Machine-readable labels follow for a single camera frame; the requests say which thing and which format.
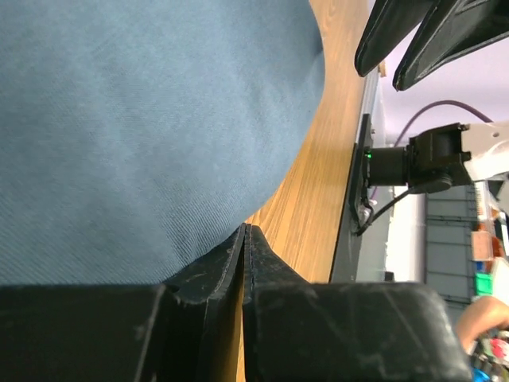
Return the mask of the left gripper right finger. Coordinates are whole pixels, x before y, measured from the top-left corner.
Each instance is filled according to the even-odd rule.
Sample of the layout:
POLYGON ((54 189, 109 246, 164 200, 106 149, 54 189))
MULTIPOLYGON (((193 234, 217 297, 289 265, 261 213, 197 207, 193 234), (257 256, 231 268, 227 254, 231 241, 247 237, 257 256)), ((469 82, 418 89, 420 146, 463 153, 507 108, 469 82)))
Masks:
POLYGON ((441 297, 419 283, 309 283, 248 225, 249 381, 469 381, 441 297))

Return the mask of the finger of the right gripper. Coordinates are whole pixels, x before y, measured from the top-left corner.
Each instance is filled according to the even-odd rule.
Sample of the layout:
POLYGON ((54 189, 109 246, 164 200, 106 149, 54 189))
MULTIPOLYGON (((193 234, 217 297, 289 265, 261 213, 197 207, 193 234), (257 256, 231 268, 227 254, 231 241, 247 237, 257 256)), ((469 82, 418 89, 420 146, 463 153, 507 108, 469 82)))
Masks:
MULTIPOLYGON (((368 18, 363 36, 356 50, 354 66, 359 76, 365 77, 375 69, 420 22, 430 26, 437 20, 433 14, 437 12, 439 1, 377 1, 368 18)), ((430 36, 420 28, 406 50, 396 77, 426 77, 441 67, 441 62, 429 62, 429 67, 419 70, 413 67, 412 60, 424 51, 420 37, 430 36)))
POLYGON ((405 91, 445 64, 508 37, 508 1, 436 1, 414 34, 393 87, 405 91))

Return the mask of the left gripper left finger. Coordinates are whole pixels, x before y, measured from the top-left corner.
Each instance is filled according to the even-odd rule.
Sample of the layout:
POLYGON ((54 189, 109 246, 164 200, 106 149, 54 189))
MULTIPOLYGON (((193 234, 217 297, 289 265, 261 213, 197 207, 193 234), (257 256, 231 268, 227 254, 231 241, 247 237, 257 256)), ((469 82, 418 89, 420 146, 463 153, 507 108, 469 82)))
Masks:
POLYGON ((1 290, 4 381, 233 381, 243 230, 156 285, 1 290))

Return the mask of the blue-grey t-shirt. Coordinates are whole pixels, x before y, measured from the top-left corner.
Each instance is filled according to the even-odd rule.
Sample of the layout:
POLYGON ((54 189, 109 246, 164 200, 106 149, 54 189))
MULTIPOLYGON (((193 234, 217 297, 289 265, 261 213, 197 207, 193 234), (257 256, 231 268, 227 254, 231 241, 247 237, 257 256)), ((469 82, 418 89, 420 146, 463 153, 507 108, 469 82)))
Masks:
POLYGON ((274 194, 324 74, 307 1, 2 2, 2 284, 176 274, 274 194))

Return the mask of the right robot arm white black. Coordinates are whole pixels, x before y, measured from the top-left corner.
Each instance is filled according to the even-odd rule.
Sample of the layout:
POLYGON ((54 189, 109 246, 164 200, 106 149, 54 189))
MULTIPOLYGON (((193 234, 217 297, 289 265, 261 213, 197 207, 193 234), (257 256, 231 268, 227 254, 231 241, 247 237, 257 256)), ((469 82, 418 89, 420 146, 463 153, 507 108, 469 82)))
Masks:
MULTIPOLYGON (((366 76, 411 30, 416 33, 393 87, 405 91, 440 67, 508 36, 506 1, 377 1, 356 50, 366 76)), ((403 147, 366 149, 367 187, 406 185, 436 193, 485 181, 508 171, 508 123, 454 123, 410 138, 403 147)))

